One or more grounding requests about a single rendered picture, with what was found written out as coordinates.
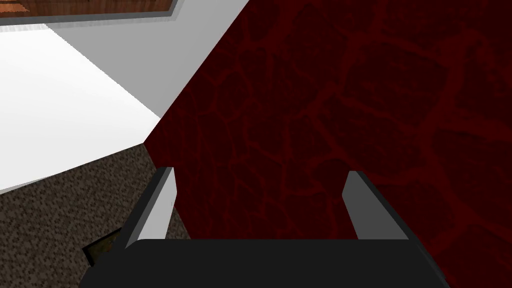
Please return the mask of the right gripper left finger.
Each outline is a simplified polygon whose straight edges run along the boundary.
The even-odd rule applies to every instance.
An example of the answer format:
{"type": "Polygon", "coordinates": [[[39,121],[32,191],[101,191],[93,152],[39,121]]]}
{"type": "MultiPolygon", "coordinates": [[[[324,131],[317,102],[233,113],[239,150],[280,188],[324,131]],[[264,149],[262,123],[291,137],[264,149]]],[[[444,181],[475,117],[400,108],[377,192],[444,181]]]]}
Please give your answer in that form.
{"type": "Polygon", "coordinates": [[[176,197],[174,169],[159,167],[122,226],[113,250],[122,251],[138,240],[165,239],[176,197]]]}

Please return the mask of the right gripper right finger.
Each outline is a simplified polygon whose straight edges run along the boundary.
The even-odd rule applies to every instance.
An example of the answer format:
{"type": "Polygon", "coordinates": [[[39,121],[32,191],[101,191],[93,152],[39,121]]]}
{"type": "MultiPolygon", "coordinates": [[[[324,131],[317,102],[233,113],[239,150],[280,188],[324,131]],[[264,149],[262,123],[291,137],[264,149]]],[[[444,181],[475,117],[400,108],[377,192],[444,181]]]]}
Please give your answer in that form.
{"type": "Polygon", "coordinates": [[[359,240],[417,239],[364,172],[348,172],[342,199],[359,240]]]}

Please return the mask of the dark red door leaf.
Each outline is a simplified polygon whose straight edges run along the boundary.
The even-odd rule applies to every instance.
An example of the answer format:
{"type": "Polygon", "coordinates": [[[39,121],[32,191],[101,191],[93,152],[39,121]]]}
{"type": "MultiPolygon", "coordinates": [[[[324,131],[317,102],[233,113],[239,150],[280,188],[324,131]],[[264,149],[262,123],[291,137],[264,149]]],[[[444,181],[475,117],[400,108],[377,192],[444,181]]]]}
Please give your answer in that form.
{"type": "Polygon", "coordinates": [[[452,288],[512,288],[512,0],[249,0],[144,144],[191,238],[355,238],[357,170],[452,288]]]}

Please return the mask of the brown wooden door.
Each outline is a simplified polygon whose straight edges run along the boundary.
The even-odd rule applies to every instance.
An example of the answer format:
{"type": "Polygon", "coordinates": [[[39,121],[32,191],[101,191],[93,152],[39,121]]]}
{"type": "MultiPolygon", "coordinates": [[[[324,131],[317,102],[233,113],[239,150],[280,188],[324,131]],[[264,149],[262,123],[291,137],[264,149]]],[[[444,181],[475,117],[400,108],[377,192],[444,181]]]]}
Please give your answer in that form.
{"type": "Polygon", "coordinates": [[[0,26],[172,16],[180,0],[0,0],[0,26]]]}

